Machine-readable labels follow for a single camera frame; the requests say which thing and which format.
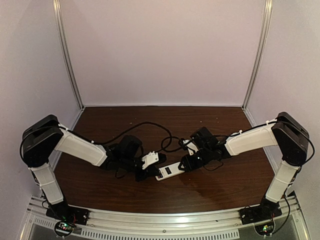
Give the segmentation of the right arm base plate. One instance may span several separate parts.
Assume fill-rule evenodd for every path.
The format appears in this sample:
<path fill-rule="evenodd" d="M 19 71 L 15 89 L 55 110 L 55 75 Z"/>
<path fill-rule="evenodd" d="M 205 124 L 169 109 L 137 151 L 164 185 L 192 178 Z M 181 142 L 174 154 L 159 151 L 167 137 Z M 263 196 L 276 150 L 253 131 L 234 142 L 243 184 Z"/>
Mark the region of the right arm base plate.
<path fill-rule="evenodd" d="M 272 220 L 274 217 L 282 215 L 282 211 L 278 203 L 246 206 L 241 208 L 238 212 L 243 225 Z"/>

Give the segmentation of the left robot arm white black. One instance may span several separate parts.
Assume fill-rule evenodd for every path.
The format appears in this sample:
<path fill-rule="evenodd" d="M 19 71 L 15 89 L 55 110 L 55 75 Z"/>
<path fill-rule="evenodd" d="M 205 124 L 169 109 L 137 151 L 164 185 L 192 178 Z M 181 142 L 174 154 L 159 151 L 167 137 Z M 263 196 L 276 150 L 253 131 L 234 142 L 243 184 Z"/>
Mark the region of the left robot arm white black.
<path fill-rule="evenodd" d="M 120 143 L 111 146 L 89 141 L 64 125 L 55 115 L 47 115 L 22 134 L 20 157 L 31 170 L 49 204 L 65 202 L 63 192 L 49 164 L 53 151 L 62 152 L 103 170 L 123 169 L 135 174 L 137 182 L 160 174 L 157 164 L 166 161 L 166 155 L 156 151 L 137 156 L 142 151 L 142 142 L 133 135 L 126 135 Z"/>

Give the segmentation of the white remote control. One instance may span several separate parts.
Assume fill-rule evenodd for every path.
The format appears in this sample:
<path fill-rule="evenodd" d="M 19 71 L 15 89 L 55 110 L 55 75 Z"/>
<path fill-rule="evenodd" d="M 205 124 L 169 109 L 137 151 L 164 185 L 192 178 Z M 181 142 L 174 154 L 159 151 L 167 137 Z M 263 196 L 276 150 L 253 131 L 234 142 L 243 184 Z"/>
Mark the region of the white remote control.
<path fill-rule="evenodd" d="M 175 162 L 167 166 L 160 167 L 159 174 L 155 177 L 157 181 L 162 181 L 177 175 L 183 174 L 185 171 L 179 169 L 180 162 Z"/>

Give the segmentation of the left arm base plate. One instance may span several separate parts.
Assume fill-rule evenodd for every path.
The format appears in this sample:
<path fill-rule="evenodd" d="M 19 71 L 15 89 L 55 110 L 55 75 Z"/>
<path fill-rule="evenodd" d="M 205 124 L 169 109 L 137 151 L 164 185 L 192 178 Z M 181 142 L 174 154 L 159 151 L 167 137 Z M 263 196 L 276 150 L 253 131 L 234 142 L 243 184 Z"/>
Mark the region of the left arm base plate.
<path fill-rule="evenodd" d="M 65 202 L 60 202 L 57 204 L 49 204 L 45 215 L 70 224 L 85 226 L 88 221 L 89 210 L 70 206 Z"/>

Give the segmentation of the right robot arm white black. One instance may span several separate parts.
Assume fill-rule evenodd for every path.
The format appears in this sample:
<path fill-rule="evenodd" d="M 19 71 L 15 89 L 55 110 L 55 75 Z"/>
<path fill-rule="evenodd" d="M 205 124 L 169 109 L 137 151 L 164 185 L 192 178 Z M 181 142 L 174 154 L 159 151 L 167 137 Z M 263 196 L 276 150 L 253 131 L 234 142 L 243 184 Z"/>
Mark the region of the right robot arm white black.
<path fill-rule="evenodd" d="M 178 169 L 184 172 L 202 168 L 210 161 L 229 159 L 260 148 L 279 147 L 282 162 L 260 204 L 240 210 L 244 222 L 251 222 L 254 217 L 270 219 L 281 214 L 279 201 L 302 166 L 310 161 L 308 148 L 314 147 L 308 131 L 287 112 L 231 135 L 213 135 L 206 127 L 201 127 L 181 146 L 190 152 L 182 157 L 178 165 Z"/>

